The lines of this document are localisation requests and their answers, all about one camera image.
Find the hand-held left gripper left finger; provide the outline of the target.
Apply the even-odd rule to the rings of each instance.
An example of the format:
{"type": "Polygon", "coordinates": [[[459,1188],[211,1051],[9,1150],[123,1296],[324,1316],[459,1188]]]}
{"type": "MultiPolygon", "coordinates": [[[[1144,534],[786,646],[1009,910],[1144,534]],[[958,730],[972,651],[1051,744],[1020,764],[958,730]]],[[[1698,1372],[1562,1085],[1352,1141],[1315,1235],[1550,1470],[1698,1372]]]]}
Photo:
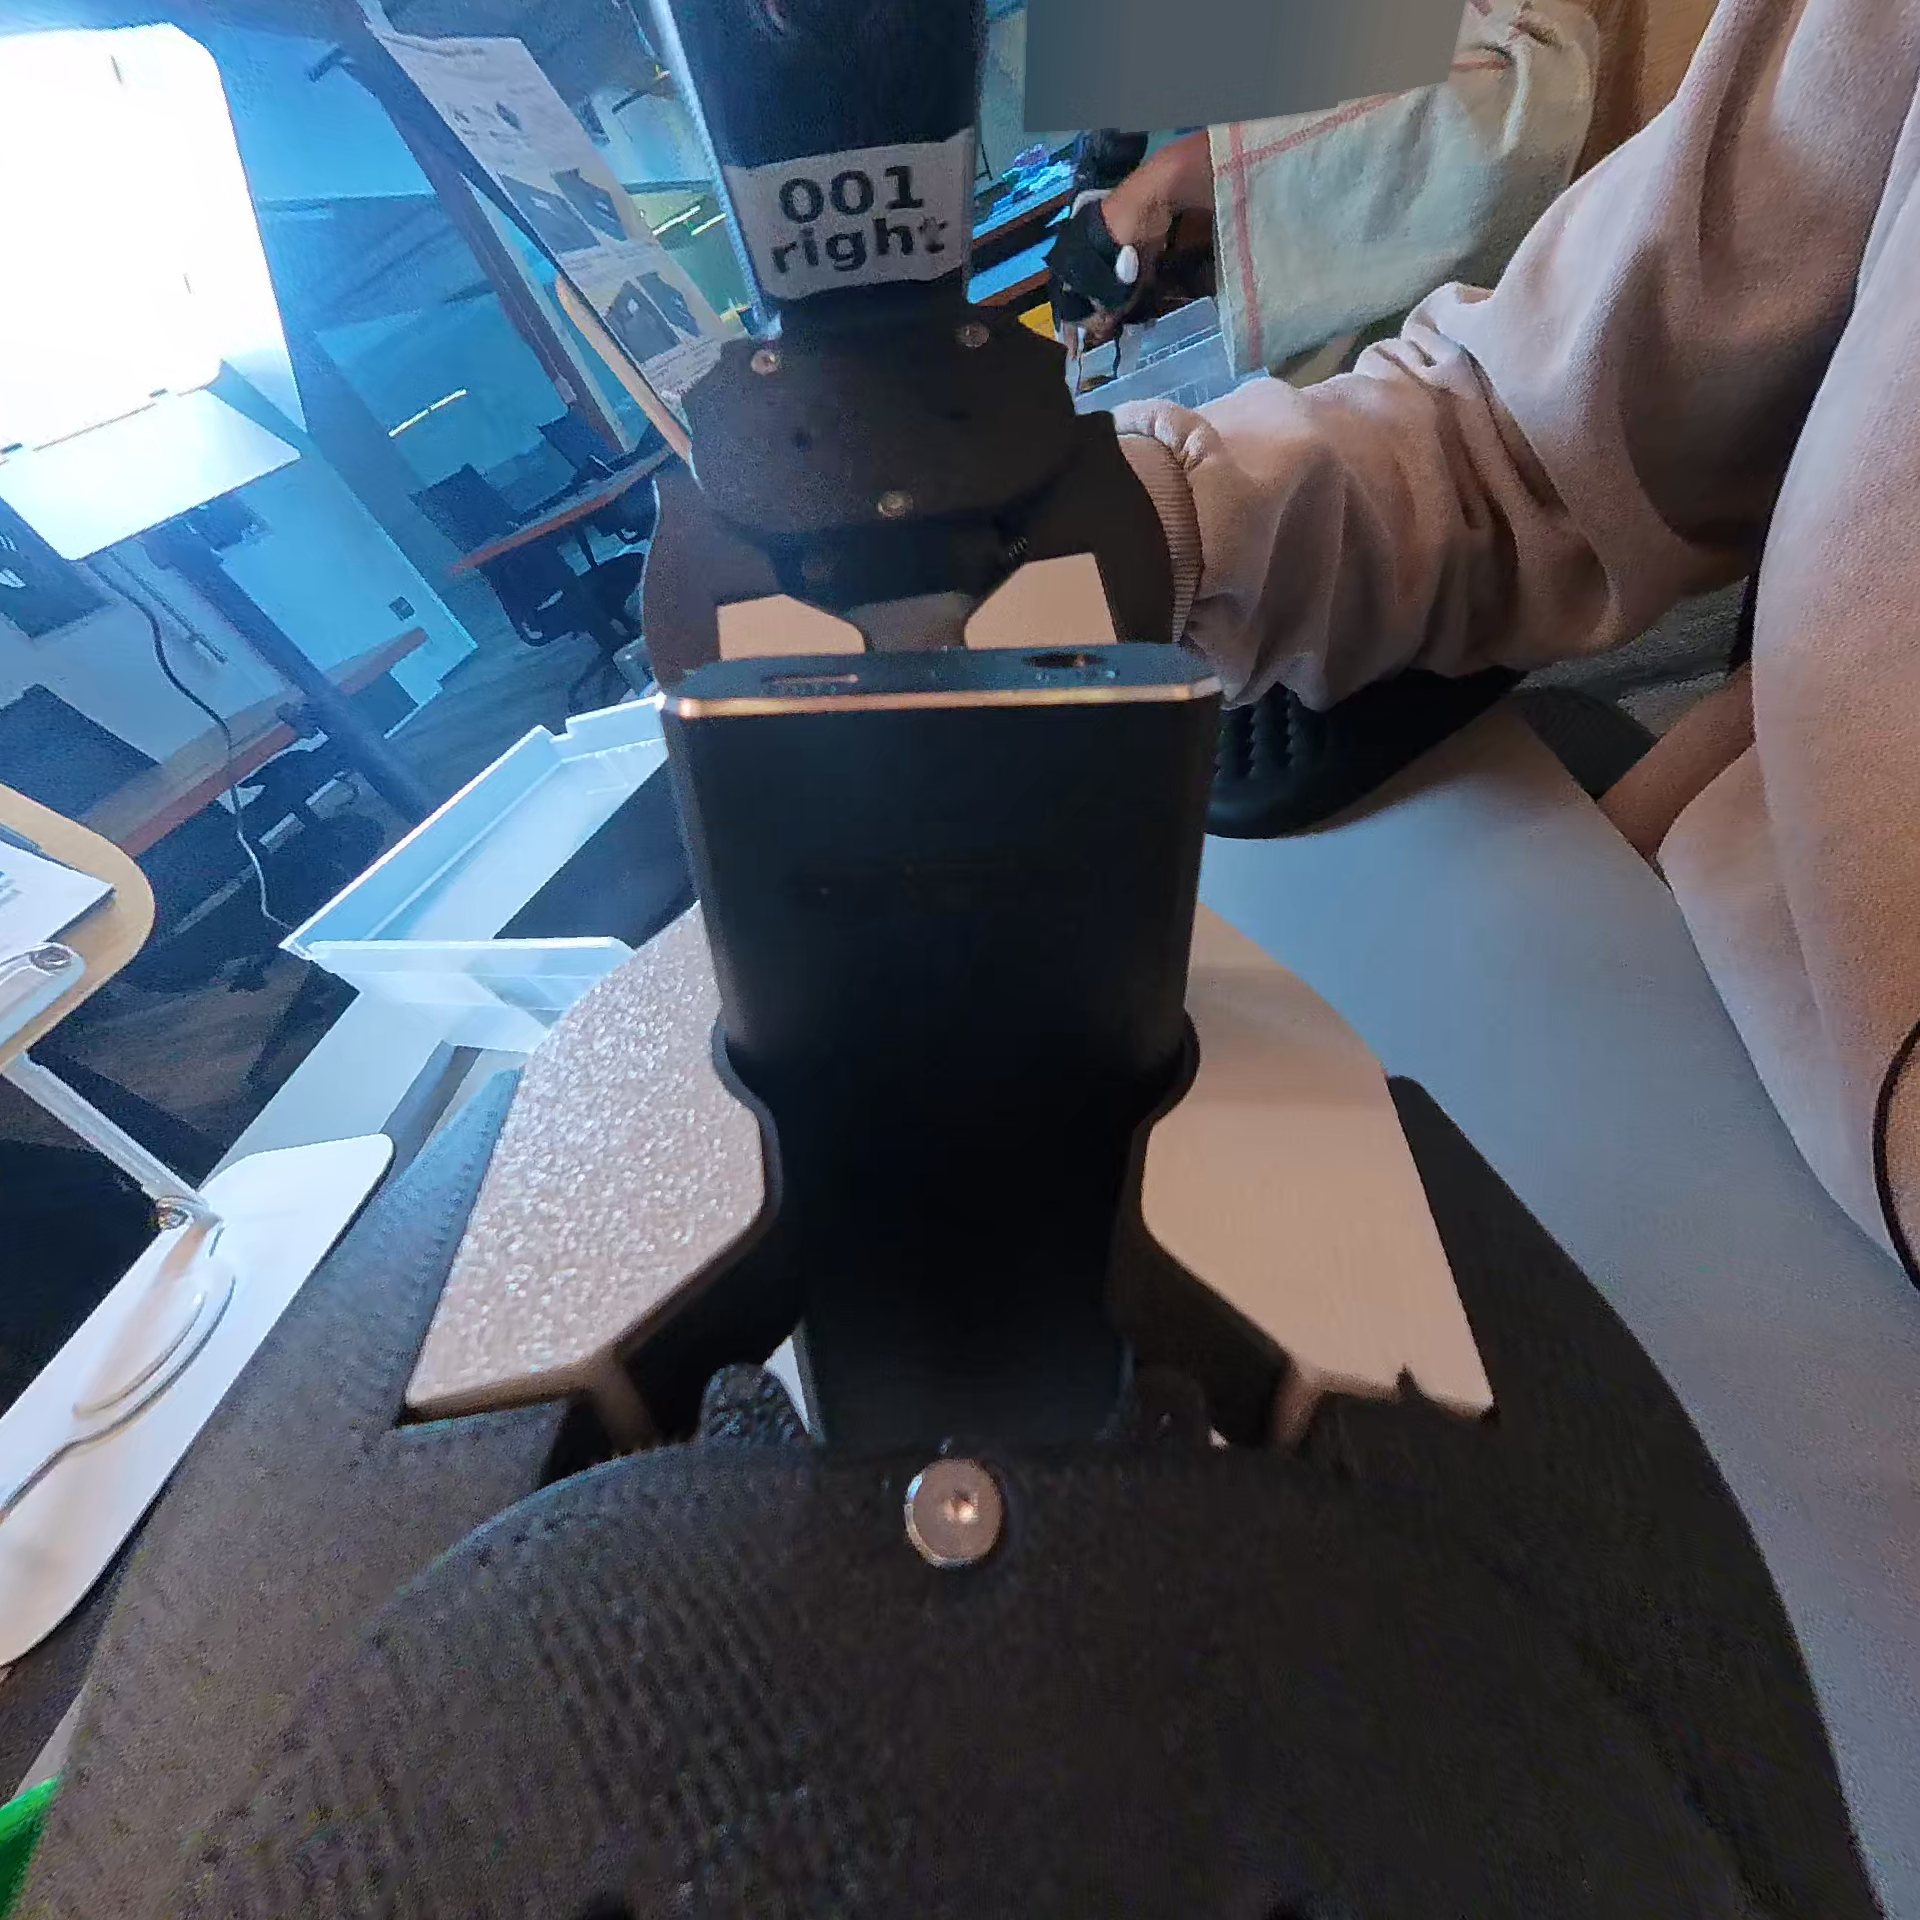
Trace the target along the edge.
{"type": "Polygon", "coordinates": [[[582,1401],[654,1419],[627,1372],[773,1203],[761,1117],[715,1060],[705,915],[601,979],[523,1067],[422,1338],[420,1419],[582,1401]]]}

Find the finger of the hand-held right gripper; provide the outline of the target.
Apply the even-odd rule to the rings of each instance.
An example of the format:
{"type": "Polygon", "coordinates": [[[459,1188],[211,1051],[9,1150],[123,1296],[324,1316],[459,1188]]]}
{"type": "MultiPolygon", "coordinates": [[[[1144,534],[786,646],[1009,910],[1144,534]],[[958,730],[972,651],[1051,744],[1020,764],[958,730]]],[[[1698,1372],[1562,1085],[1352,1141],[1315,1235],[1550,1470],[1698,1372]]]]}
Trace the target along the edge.
{"type": "Polygon", "coordinates": [[[968,616],[968,649],[1093,649],[1121,640],[1093,554],[1027,560],[968,616]]]}
{"type": "Polygon", "coordinates": [[[864,657],[869,651],[866,637],[853,621],[784,593],[721,606],[715,633],[722,660],[864,657]]]}

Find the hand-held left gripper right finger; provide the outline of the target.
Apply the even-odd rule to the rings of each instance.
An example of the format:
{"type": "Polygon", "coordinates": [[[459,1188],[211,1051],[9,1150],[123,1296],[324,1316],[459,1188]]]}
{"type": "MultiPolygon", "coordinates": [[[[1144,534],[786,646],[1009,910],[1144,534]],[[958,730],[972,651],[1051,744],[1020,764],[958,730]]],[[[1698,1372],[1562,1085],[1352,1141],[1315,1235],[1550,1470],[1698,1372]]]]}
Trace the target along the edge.
{"type": "Polygon", "coordinates": [[[1449,1256],[1386,1069],[1347,1017],[1200,905],[1187,1014],[1196,1069],[1144,1142],[1141,1220],[1251,1338],[1252,1419],[1403,1387],[1459,1419],[1493,1413],[1449,1256]]]}

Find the clear plastic bin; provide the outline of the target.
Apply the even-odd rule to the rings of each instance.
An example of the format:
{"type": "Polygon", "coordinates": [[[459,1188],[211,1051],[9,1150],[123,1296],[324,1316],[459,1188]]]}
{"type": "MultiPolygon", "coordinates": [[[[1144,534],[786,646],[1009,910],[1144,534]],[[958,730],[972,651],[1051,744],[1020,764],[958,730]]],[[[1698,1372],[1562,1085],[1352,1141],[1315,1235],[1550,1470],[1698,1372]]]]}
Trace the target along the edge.
{"type": "Polygon", "coordinates": [[[448,1045],[537,1049],[693,907],[661,706],[534,726],[282,946],[448,1045]]]}

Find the dark grey usb hub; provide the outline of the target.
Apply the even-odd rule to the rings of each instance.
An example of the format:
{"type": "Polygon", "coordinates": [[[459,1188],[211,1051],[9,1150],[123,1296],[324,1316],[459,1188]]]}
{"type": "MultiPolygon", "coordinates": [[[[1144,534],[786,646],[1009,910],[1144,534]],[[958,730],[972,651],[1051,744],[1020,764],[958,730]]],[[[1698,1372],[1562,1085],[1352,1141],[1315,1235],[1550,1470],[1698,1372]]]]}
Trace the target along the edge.
{"type": "Polygon", "coordinates": [[[664,697],[832,1449],[1109,1422],[1123,1194],[1189,1073],[1219,708],[1169,642],[708,664],[664,697]]]}

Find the person's right forearm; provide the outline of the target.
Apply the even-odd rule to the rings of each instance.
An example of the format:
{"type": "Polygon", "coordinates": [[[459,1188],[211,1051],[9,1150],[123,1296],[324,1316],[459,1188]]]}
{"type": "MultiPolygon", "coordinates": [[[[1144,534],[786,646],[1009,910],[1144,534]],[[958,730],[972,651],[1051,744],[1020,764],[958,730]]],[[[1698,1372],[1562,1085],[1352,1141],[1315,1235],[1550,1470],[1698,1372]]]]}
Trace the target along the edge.
{"type": "Polygon", "coordinates": [[[1235,697],[1592,657],[1760,565],[1758,642],[1916,593],[1916,5],[1721,5],[1500,284],[1352,372],[1118,414],[1235,697]]]}

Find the black wrist rest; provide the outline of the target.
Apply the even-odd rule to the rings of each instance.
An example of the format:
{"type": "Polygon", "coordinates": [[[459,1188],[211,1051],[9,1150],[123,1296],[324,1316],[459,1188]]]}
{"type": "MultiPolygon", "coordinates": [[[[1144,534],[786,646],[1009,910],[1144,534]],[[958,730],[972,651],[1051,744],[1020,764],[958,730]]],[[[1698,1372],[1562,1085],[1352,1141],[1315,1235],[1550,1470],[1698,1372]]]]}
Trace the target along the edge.
{"type": "Polygon", "coordinates": [[[1593,801],[1654,740],[1642,721],[1598,696],[1530,685],[1502,668],[1464,680],[1405,673],[1323,712],[1276,685],[1220,716],[1208,833],[1265,841],[1316,830],[1510,700],[1593,801]]]}

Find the white document stand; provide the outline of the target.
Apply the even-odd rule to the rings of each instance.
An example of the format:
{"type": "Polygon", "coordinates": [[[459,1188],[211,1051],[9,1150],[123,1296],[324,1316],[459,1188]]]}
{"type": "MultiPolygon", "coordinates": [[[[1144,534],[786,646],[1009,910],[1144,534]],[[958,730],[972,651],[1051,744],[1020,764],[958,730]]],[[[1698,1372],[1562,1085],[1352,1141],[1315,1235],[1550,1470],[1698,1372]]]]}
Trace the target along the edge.
{"type": "Polygon", "coordinates": [[[5,962],[5,1083],[130,1177],[150,1242],[3,1419],[3,1664],[78,1611],[229,1387],[394,1164],[385,1133],[253,1154],[194,1184],[33,1049],[138,955],[154,889],[120,846],[5,789],[5,833],[112,883],[5,962]]]}

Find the large instruction poster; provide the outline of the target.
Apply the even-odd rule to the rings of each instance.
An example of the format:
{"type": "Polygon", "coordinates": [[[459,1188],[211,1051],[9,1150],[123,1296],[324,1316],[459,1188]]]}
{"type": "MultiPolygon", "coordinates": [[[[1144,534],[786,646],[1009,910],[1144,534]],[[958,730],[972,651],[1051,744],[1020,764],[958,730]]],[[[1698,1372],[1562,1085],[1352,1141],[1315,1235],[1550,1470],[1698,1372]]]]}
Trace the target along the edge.
{"type": "Polygon", "coordinates": [[[555,268],[561,301],[635,403],[664,429],[684,428],[730,326],[534,56],[510,37],[371,35],[555,268]]]}

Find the printed instruction sheet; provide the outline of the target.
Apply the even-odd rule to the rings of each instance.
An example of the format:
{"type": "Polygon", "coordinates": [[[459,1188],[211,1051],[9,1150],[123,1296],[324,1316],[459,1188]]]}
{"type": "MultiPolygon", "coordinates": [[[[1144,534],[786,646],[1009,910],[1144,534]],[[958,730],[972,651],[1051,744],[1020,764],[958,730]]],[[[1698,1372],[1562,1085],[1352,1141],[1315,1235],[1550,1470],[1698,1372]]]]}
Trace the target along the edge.
{"type": "Polygon", "coordinates": [[[3,835],[3,961],[62,945],[64,936],[112,901],[112,883],[3,835]]]}

